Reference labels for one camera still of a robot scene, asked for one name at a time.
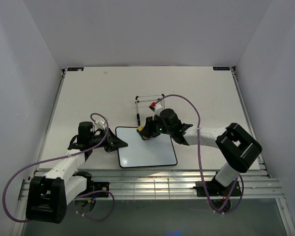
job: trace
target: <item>whiteboard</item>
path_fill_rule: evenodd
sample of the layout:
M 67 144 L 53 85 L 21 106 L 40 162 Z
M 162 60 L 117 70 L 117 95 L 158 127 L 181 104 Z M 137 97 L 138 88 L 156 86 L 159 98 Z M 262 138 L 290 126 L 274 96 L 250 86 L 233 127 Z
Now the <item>whiteboard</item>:
M 119 165 L 122 168 L 174 166 L 177 158 L 169 135 L 143 140 L 135 127 L 117 127 L 116 135 L 128 144 L 119 148 Z
M 70 139 L 77 134 L 79 123 L 90 121 L 90 114 L 108 118 L 111 130 L 117 126 L 137 126 L 135 97 L 151 94 L 180 94 L 187 97 L 200 112 L 201 127 L 227 127 L 232 122 L 249 130 L 236 86 L 230 71 L 213 71 L 212 67 L 84 67 L 83 71 L 67 71 L 56 109 L 47 134 L 41 160 L 66 154 Z M 149 103 L 139 103 L 142 125 L 152 116 Z M 165 107 L 172 108 L 184 123 L 196 124 L 192 107 L 180 98 L 166 98 Z M 196 146 L 178 145 L 174 149 L 177 165 L 150 167 L 151 170 L 198 170 Z M 202 146 L 205 170 L 219 170 L 226 160 L 220 150 Z M 57 161 L 41 164 L 51 169 Z M 122 170 L 118 153 L 93 151 L 80 170 Z M 250 168 L 258 170 L 258 161 Z

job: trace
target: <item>black border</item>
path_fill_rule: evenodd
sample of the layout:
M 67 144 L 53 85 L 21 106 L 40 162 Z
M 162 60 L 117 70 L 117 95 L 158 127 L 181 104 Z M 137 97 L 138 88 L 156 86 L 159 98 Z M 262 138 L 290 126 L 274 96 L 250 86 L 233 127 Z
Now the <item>black border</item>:
M 117 135 L 117 128 L 136 128 L 136 129 L 137 129 L 137 127 L 134 127 L 134 126 L 117 126 L 117 127 L 115 128 L 115 134 L 116 134 L 117 137 L 118 137 L 118 135 Z M 176 156 L 176 152 L 175 152 L 175 148 L 174 148 L 173 140 L 172 140 L 172 137 L 171 137 L 171 136 L 170 136 L 170 139 L 171 139 L 171 143 L 172 143 L 173 151 L 174 151 L 175 158 L 176 158 L 176 164 L 173 164 L 173 165 L 160 165 L 160 166 L 135 166 L 135 167 L 122 167 L 121 164 L 120 164 L 119 148 L 118 148 L 118 149 L 117 149 L 117 153 L 118 153 L 118 163 L 119 163 L 120 168 L 122 168 L 122 169 L 131 169 L 131 168 L 143 168 L 143 167 L 176 166 L 176 165 L 178 164 L 178 160 L 177 160 L 177 156 Z

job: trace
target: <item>gray wall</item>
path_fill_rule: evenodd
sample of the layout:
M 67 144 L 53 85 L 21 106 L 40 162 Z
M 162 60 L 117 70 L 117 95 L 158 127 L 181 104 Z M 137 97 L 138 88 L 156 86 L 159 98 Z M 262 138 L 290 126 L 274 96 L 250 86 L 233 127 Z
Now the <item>gray wall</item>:
M 295 224 L 295 1 L 272 1 L 237 68 L 266 167 L 280 178 Z
M 50 114 L 60 69 L 22 0 L 0 0 L 0 235 L 12 221 L 2 208 L 3 188 L 13 173 L 32 163 Z M 23 178 L 8 191 L 15 213 Z
M 24 0 L 60 68 L 236 65 L 271 0 Z

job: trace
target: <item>cable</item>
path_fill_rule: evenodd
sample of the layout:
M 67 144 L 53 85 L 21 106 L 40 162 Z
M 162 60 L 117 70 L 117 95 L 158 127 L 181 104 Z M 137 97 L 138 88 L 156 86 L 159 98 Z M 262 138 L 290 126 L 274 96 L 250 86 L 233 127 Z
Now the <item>cable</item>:
M 187 101 L 187 102 L 193 107 L 193 109 L 195 110 L 195 112 L 196 112 L 196 114 L 197 114 L 197 116 L 198 116 L 198 124 L 197 124 L 197 135 L 198 135 L 198 140 L 197 140 L 197 142 L 198 142 L 198 143 L 197 143 L 197 144 L 198 144 L 198 145 L 197 145 L 197 146 L 198 146 L 198 161 L 199 161 L 199 169 L 200 169 L 201 181 L 202 181 L 202 183 L 203 183 L 203 189 L 204 189 L 204 191 L 205 191 L 206 198 L 207 198 L 207 200 L 208 200 L 208 202 L 209 202 L 211 208 L 212 208 L 215 212 L 220 213 L 220 214 L 228 214 L 228 213 L 233 212 L 233 211 L 236 210 L 236 208 L 238 207 L 239 203 L 241 202 L 242 196 L 243 196 L 243 194 L 244 194 L 244 183 L 243 183 L 243 179 L 242 179 L 241 175 L 239 175 L 239 178 L 240 178 L 241 185 L 242 185 L 242 191 L 241 191 L 241 195 L 240 195 L 239 201 L 238 201 L 238 203 L 236 204 L 236 206 L 235 206 L 233 209 L 230 209 L 230 210 L 227 211 L 227 212 L 223 212 L 223 209 L 224 209 L 224 207 L 226 206 L 227 201 L 229 200 L 231 194 L 233 193 L 233 190 L 234 190 L 234 188 L 235 188 L 235 185 L 236 185 L 236 182 L 237 182 L 237 180 L 238 180 L 238 177 L 235 179 L 235 181 L 234 181 L 234 183 L 233 183 L 233 185 L 232 185 L 232 187 L 231 187 L 231 189 L 230 189 L 230 191 L 229 191 L 229 193 L 228 193 L 228 195 L 227 195 L 227 197 L 226 197 L 226 199 L 225 199 L 223 205 L 222 205 L 219 209 L 217 209 L 217 208 L 215 207 L 214 203 L 212 202 L 212 200 L 211 200 L 211 198 L 210 198 L 210 195 L 209 195 L 209 193 L 208 193 L 208 191 L 207 191 L 207 186 L 206 186 L 206 182 L 205 182 L 205 177 L 204 177 L 204 175 L 203 175 L 203 169 L 202 169 L 202 163 L 201 163 L 201 152 L 200 152 L 200 151 L 201 151 L 201 148 L 200 148 L 200 146 L 201 146 L 201 143 L 200 143 L 200 121 L 201 121 L 200 114 L 199 114 L 197 108 L 196 108 L 196 107 L 195 107 L 195 106 L 194 106 L 194 105 L 193 105 L 193 104 L 192 104 L 187 98 L 185 98 L 184 96 L 181 96 L 181 95 L 177 95 L 177 94 L 169 94 L 169 95 L 166 95 L 166 96 L 162 97 L 161 99 L 157 100 L 155 103 L 158 103 L 158 102 L 162 101 L 163 99 L 165 99 L 165 98 L 167 98 L 167 97 L 180 97 L 180 98 L 184 99 L 185 101 Z
M 89 149 L 86 149 L 86 150 L 79 151 L 79 152 L 77 152 L 77 153 L 71 154 L 70 156 L 76 156 L 76 155 L 82 154 L 82 153 L 84 153 L 84 152 L 90 151 L 90 150 L 92 150 L 92 149 L 94 149 L 94 148 L 97 148 L 97 147 L 100 146 L 100 145 L 102 144 L 102 142 L 106 139 L 106 136 L 107 136 L 107 134 L 108 134 L 108 130 L 109 130 L 109 126 L 108 126 L 107 119 L 106 119 L 103 115 L 101 115 L 101 114 L 99 114 L 99 113 L 92 113 L 92 114 L 90 115 L 90 118 L 91 118 L 91 120 L 93 120 L 94 122 L 95 122 L 95 120 L 93 119 L 93 116 L 94 116 L 94 115 L 97 115 L 97 116 L 102 117 L 102 118 L 104 119 L 104 121 L 106 122 L 107 128 L 106 128 L 106 132 L 105 132 L 105 135 L 104 135 L 103 139 L 102 139 L 98 144 L 96 144 L 95 146 L 90 147 Z M 13 180 L 13 179 L 14 179 L 19 173 L 21 173 L 22 171 L 28 169 L 29 167 L 36 166 L 36 165 L 39 165 L 39 164 L 42 164 L 42 163 L 46 163 L 46 162 L 50 162 L 50 161 L 56 161 L 56 160 L 65 159 L 65 158 L 68 158 L 68 157 L 69 157 L 68 155 L 65 155 L 65 156 L 60 156 L 60 157 L 52 158 L 52 159 L 49 159 L 49 160 L 38 161 L 38 162 L 32 163 L 32 164 L 30 164 L 30 165 L 27 165 L 27 166 L 23 167 L 22 169 L 18 170 L 18 171 L 17 171 L 17 172 L 16 172 L 16 173 L 15 173 L 15 174 L 9 179 L 9 181 L 6 183 L 6 185 L 5 185 L 5 187 L 4 187 L 4 190 L 3 190 L 3 194 L 2 194 L 2 206 L 3 206 L 3 210 L 4 210 L 5 214 L 6 214 L 11 220 L 13 220 L 13 221 L 15 221 L 15 222 L 17 222 L 17 223 L 27 223 L 27 222 L 29 222 L 30 220 L 19 220 L 19 219 L 16 219 L 15 217 L 13 217 L 13 216 L 10 214 L 9 210 L 7 209 L 5 198 L 6 198 L 6 192 L 7 192 L 7 190 L 8 190 L 8 187 L 9 187 L 10 183 L 12 182 L 12 180 Z M 110 194 L 110 195 L 112 196 L 112 198 L 113 198 L 113 201 L 115 201 L 115 199 L 114 199 L 112 193 L 111 193 L 111 192 L 108 192 L 108 194 Z
M 76 197 L 75 199 L 84 198 L 84 197 L 87 197 L 87 196 L 92 195 L 92 194 L 95 194 L 95 193 L 108 193 L 110 196 L 112 196 L 113 205 L 112 205 L 112 208 L 111 208 L 110 212 L 105 217 L 103 217 L 101 219 L 96 219 L 93 216 L 87 215 L 87 214 L 85 214 L 85 213 L 83 213 L 81 211 L 78 211 L 78 210 L 76 212 L 79 213 L 79 214 L 81 214 L 82 216 L 88 218 L 88 219 L 93 220 L 93 221 L 103 221 L 103 220 L 106 220 L 113 213 L 113 211 L 115 209 L 115 198 L 114 198 L 114 196 L 113 196 L 113 194 L 111 192 L 106 191 L 106 190 L 98 190 L 98 191 L 94 191 L 94 192 L 91 192 L 91 193 L 83 194 L 81 196 Z

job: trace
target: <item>purple cable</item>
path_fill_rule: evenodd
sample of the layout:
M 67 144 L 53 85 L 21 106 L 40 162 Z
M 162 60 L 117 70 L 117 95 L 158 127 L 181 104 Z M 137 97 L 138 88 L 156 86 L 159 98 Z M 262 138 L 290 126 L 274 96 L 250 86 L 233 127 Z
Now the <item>purple cable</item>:
M 90 150 L 92 150 L 92 149 L 94 149 L 94 148 L 97 148 L 97 147 L 98 147 L 99 145 L 101 145 L 102 142 L 106 139 L 106 136 L 107 136 L 107 134 L 108 134 L 108 129 L 109 129 L 107 119 L 106 119 L 103 115 L 101 115 L 101 114 L 99 114 L 99 113 L 92 113 L 92 114 L 90 115 L 90 118 L 91 118 L 91 120 L 93 120 L 94 122 L 95 122 L 95 120 L 92 118 L 92 116 L 94 116 L 94 115 L 98 115 L 98 116 L 102 117 L 102 118 L 105 120 L 105 122 L 106 122 L 107 128 L 106 128 L 106 132 L 105 132 L 105 135 L 104 135 L 103 139 L 102 139 L 98 144 L 96 144 L 95 146 L 93 146 L 93 147 L 91 147 L 91 148 L 89 148 L 89 149 L 86 149 L 86 150 L 83 150 L 83 151 L 80 151 L 80 152 L 77 152 L 77 153 L 71 154 L 70 156 L 76 156 L 76 155 L 82 154 L 82 153 L 84 153 L 84 152 L 90 151 Z M 10 183 L 12 182 L 12 180 L 13 180 L 13 179 L 14 179 L 14 178 L 15 178 L 20 172 L 26 170 L 26 169 L 29 168 L 29 167 L 32 167 L 32 166 L 35 166 L 35 165 L 39 165 L 39 164 L 42 164 L 42 163 L 46 163 L 46 162 L 50 162 L 50 161 L 56 161 L 56 160 L 65 159 L 65 158 L 68 158 L 68 157 L 69 157 L 68 155 L 65 155 L 65 156 L 60 156 L 60 157 L 52 158 L 52 159 L 49 159 L 49 160 L 38 161 L 38 162 L 32 163 L 32 164 L 30 164 L 30 165 L 27 165 L 27 166 L 23 167 L 22 169 L 20 169 L 19 171 L 17 171 L 17 172 L 16 172 L 16 173 L 15 173 L 15 174 L 9 179 L 9 181 L 6 183 L 6 185 L 5 185 L 5 187 L 4 187 L 4 190 L 3 190 L 3 194 L 2 194 L 2 205 L 3 205 L 3 209 L 4 209 L 5 214 L 6 214 L 11 220 L 13 220 L 13 221 L 15 221 L 15 222 L 17 222 L 17 223 L 27 223 L 27 222 L 29 222 L 30 220 L 19 220 L 19 219 L 16 219 L 15 217 L 13 217 L 13 216 L 10 214 L 10 212 L 8 211 L 8 209 L 7 209 L 7 207 L 6 207 L 5 197 L 6 197 L 6 192 L 7 192 L 7 190 L 8 190 L 8 187 L 9 187 Z
M 105 191 L 105 190 L 98 190 L 98 191 L 94 191 L 94 192 L 91 192 L 91 193 L 86 193 L 86 194 L 83 194 L 81 196 L 78 196 L 76 197 L 75 199 L 78 199 L 78 198 L 84 198 L 84 197 L 87 197 L 89 195 L 92 195 L 92 194 L 96 194 L 96 193 L 108 193 L 110 196 L 112 196 L 113 198 L 113 206 L 112 206 L 112 209 L 110 210 L 110 212 L 104 217 L 104 218 L 101 218 L 101 219 L 96 219 L 90 215 L 86 215 L 85 213 L 81 212 L 81 211 L 77 211 L 78 213 L 80 213 L 82 216 L 88 218 L 88 219 L 91 219 L 91 220 L 94 220 L 94 221 L 103 221 L 103 220 L 106 220 L 114 211 L 115 209 L 115 198 L 113 196 L 113 194 L 109 191 Z
M 215 207 L 214 203 L 212 202 L 212 200 L 210 198 L 210 195 L 209 195 L 209 193 L 207 191 L 207 186 L 206 186 L 205 177 L 203 175 L 203 169 L 202 169 L 202 164 L 201 164 L 201 152 L 200 152 L 201 151 L 201 148 L 200 148 L 200 146 L 201 146 L 201 144 L 200 144 L 200 121 L 201 121 L 201 117 L 200 117 L 200 114 L 199 114 L 197 108 L 187 98 L 185 98 L 184 96 L 181 96 L 181 95 L 177 95 L 177 94 L 169 94 L 169 95 L 166 95 L 166 96 L 162 97 L 161 99 L 157 100 L 155 103 L 158 103 L 158 102 L 162 101 L 163 99 L 165 99 L 167 97 L 180 97 L 180 98 L 184 99 L 185 101 L 187 101 L 193 107 L 193 109 L 197 113 L 197 116 L 198 116 L 198 124 L 197 124 L 197 134 L 198 134 L 198 161 L 199 161 L 199 169 L 200 169 L 201 181 L 203 183 L 203 189 L 205 191 L 206 198 L 207 198 L 208 203 L 210 204 L 211 208 L 215 212 L 220 213 L 220 214 L 223 214 L 223 209 L 226 206 L 227 201 L 229 200 L 231 194 L 233 193 L 233 190 L 235 188 L 235 185 L 236 185 L 236 182 L 238 180 L 238 177 L 235 179 L 235 181 L 234 181 L 234 183 L 233 183 L 233 185 L 232 185 L 232 187 L 231 187 L 231 189 L 230 189 L 230 191 L 229 191 L 226 199 L 224 200 L 223 205 L 219 209 L 217 209 Z M 236 210 L 236 208 L 238 207 L 239 203 L 241 202 L 241 199 L 242 199 L 242 196 L 243 196 L 243 193 L 244 193 L 244 184 L 243 184 L 242 177 L 240 175 L 239 175 L 239 177 L 240 177 L 240 181 L 241 181 L 241 184 L 242 184 L 242 191 L 241 191 L 241 195 L 240 195 L 239 201 L 238 201 L 238 203 L 236 204 L 236 206 L 233 209 L 225 212 L 224 214 L 228 214 L 228 213 L 231 213 L 234 210 Z

